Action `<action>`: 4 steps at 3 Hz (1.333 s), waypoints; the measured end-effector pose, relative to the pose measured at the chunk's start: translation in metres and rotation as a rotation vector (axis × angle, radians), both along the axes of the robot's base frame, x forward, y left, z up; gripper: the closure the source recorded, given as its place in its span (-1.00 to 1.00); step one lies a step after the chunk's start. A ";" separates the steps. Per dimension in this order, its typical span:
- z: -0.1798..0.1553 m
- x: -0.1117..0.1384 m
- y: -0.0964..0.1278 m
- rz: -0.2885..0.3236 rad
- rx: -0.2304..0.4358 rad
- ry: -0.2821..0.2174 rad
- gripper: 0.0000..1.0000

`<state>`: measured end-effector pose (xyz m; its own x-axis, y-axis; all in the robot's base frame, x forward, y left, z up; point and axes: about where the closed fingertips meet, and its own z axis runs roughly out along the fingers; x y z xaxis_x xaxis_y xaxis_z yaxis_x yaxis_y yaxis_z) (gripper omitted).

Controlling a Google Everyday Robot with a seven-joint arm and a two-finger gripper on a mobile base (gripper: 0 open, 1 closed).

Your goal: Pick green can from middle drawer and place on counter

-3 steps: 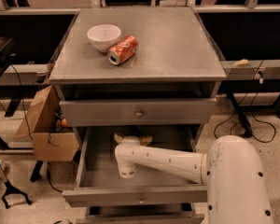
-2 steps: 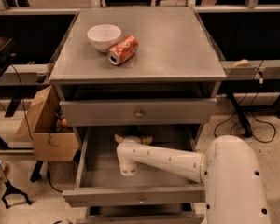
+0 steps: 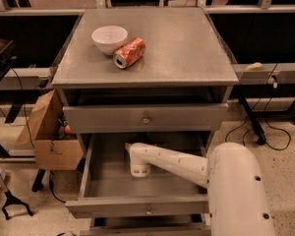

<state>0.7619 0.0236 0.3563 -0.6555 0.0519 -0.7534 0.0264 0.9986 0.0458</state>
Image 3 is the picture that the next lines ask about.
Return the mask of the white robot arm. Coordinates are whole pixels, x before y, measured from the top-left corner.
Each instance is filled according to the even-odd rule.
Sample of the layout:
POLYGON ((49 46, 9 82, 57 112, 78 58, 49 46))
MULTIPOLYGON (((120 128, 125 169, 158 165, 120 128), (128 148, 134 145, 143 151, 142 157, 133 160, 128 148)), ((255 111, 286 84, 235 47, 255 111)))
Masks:
POLYGON ((126 150, 135 177, 154 165, 207 189, 211 236, 275 236, 261 168, 246 147, 223 143, 208 157, 143 143, 126 150))

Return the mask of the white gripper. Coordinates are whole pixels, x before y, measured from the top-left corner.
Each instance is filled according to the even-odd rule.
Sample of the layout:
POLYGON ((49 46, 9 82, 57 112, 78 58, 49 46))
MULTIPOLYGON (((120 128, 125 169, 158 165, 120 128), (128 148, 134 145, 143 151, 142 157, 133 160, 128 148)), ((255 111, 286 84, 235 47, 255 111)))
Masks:
POLYGON ((142 155, 142 144, 125 143, 125 150, 130 156, 130 172, 134 177, 147 177, 150 174, 150 163, 147 156, 142 155))

